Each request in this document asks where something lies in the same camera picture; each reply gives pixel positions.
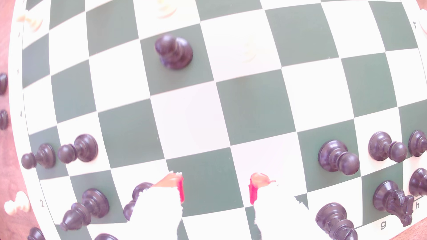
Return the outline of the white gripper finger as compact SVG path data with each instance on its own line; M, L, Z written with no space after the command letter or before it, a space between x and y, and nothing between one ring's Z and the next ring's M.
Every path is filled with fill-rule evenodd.
M325 240L308 208L282 182L255 172L250 177L249 200L254 207L254 223L262 240Z
M184 202L183 174L169 172L139 194L129 225L132 240L177 240Z

